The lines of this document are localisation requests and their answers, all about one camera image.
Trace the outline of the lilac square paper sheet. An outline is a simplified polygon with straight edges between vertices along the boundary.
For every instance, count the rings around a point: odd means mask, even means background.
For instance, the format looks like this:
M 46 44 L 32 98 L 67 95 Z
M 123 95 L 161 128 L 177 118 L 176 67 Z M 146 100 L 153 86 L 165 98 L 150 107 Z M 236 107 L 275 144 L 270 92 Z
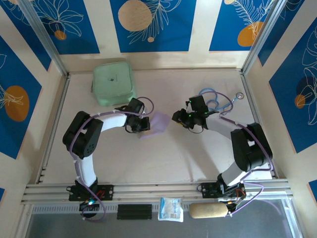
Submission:
M 150 130 L 142 132 L 139 138 L 145 139 L 163 134 L 166 131 L 170 121 L 171 117 L 169 115 L 156 111 L 150 120 Z

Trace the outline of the mint green zip case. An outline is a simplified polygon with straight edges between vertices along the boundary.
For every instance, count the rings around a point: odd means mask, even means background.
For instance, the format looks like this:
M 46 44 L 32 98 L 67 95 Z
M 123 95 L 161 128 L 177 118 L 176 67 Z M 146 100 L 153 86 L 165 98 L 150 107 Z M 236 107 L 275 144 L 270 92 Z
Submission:
M 100 106 L 129 103 L 136 97 L 132 68 L 127 62 L 99 65 L 93 70 L 92 90 Z

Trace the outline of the blue stethoscope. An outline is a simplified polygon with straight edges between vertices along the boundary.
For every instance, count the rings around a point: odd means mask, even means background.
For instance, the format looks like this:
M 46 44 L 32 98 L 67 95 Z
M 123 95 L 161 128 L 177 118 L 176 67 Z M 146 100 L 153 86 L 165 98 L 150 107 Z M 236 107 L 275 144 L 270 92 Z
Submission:
M 220 92 L 216 92 L 213 88 L 204 88 L 198 93 L 199 96 L 202 96 L 204 94 L 213 94 L 214 95 L 213 99 L 209 99 L 206 102 L 206 105 L 207 105 L 209 111 L 218 111 L 222 115 L 226 115 L 227 113 L 229 113 L 233 110 L 235 101 L 244 99 L 244 94 L 242 92 L 237 92 L 235 97 L 233 99 L 230 99 L 226 95 L 224 95 Z M 221 106 L 220 102 L 218 100 L 219 96 L 224 97 L 228 101 L 228 103 Z

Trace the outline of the black ridged block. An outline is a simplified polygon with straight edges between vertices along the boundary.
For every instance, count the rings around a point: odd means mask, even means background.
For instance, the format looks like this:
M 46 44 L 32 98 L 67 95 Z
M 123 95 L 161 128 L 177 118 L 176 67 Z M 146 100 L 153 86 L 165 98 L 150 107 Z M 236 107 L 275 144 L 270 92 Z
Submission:
M 118 220 L 151 220 L 151 204 L 119 204 L 117 210 Z

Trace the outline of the white blue plastic packet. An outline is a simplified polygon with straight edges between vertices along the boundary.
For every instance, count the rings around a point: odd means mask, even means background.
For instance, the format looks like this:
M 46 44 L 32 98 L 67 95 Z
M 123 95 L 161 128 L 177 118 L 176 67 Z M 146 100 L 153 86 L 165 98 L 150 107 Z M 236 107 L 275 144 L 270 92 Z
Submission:
M 183 222 L 182 198 L 161 197 L 158 210 L 159 221 Z

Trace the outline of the beige foam roll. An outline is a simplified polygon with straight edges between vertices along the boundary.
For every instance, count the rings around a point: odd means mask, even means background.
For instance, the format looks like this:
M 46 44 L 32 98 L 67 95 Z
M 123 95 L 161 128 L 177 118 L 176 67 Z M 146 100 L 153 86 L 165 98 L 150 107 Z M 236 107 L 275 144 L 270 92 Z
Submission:
M 226 204 L 217 203 L 192 203 L 189 206 L 189 214 L 194 219 L 220 218 L 228 213 Z

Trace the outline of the aluminium side rail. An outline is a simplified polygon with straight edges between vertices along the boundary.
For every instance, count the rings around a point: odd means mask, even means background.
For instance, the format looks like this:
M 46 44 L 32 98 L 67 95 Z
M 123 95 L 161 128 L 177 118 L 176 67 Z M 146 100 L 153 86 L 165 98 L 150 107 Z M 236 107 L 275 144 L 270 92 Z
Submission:
M 56 135 L 60 115 L 62 112 L 63 104 L 65 101 L 66 93 L 70 82 L 70 75 L 66 78 L 62 78 L 60 85 L 58 86 L 56 97 L 52 106 L 52 111 L 48 121 L 47 130 L 45 132 L 44 148 L 41 153 L 41 160 L 38 166 L 38 171 L 34 180 L 35 184 L 43 182 L 45 171 L 50 158 L 50 154 L 53 147 L 54 138 Z
M 251 109 L 253 118 L 254 118 L 255 122 L 259 123 L 262 126 L 263 131 L 264 131 L 263 122 L 262 122 L 259 110 L 257 108 L 256 100 L 255 100 L 254 94 L 252 92 L 252 89 L 250 87 L 250 84 L 248 82 L 248 79 L 247 79 L 245 73 L 243 72 L 243 70 L 240 70 L 239 72 L 240 72 L 241 81 L 243 83 L 244 90 L 245 90 L 247 98 L 248 98 L 248 102 L 249 102 L 249 105 L 250 105 L 250 109 Z M 272 177 L 274 179 L 279 179 L 280 177 L 279 177 L 279 174 L 278 174 L 276 168 L 274 167 L 275 164 L 274 164 L 274 161 L 272 160 L 272 158 L 270 159 L 270 162 L 272 162 L 272 166 L 271 166 L 272 172 L 271 172 L 271 174 L 272 174 Z

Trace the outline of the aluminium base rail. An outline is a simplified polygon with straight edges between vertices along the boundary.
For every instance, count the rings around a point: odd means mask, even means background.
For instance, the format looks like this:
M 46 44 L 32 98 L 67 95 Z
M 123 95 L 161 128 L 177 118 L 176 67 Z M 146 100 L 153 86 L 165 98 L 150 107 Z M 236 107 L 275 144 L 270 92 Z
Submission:
M 112 200 L 109 203 L 146 203 L 158 202 L 160 197 L 182 198 L 183 201 L 207 201 L 202 193 L 198 192 L 196 182 L 177 183 L 115 183 L 110 193 Z M 251 199 L 264 186 L 258 199 L 292 199 L 293 192 L 286 179 L 248 180 L 245 185 L 246 199 Z M 28 184 L 23 193 L 22 204 L 62 204 L 70 203 L 68 184 Z

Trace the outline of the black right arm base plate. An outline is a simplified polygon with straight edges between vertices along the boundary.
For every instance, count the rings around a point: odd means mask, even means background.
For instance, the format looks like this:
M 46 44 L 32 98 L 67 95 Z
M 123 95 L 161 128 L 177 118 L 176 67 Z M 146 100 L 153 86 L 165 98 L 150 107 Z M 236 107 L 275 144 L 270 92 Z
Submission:
M 245 198 L 245 187 L 242 183 L 226 186 L 218 182 L 204 182 L 197 186 L 203 198 Z

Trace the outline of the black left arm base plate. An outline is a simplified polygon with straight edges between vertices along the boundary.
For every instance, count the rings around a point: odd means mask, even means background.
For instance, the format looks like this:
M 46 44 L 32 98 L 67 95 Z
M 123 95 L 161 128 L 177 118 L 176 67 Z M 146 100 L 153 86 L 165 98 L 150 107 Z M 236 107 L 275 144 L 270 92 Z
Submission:
M 93 184 L 89 189 L 101 200 L 111 201 L 113 197 L 113 185 Z M 86 201 L 95 197 L 81 184 L 68 186 L 69 201 Z

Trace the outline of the aluminium corner post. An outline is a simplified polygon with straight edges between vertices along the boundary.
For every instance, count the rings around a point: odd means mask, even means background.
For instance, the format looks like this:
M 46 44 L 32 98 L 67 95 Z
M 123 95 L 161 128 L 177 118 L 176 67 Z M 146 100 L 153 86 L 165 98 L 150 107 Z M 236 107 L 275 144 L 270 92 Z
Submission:
M 273 6 L 270 9 L 262 28 L 260 29 L 259 35 L 254 41 L 244 64 L 241 67 L 241 74 L 245 76 L 251 69 L 254 61 L 258 57 L 263 44 L 267 40 L 273 26 L 275 25 L 280 13 L 282 12 L 287 0 L 274 0 Z
M 40 40 L 41 44 L 45 48 L 46 52 L 50 56 L 50 58 L 55 63 L 59 72 L 65 77 L 68 77 L 68 72 L 59 56 L 59 53 L 51 40 L 47 30 L 45 29 L 42 21 L 40 20 L 38 14 L 36 13 L 33 5 L 28 0 L 17 0 L 18 5 L 27 19 L 28 23 L 32 27 L 35 32 L 37 38 Z

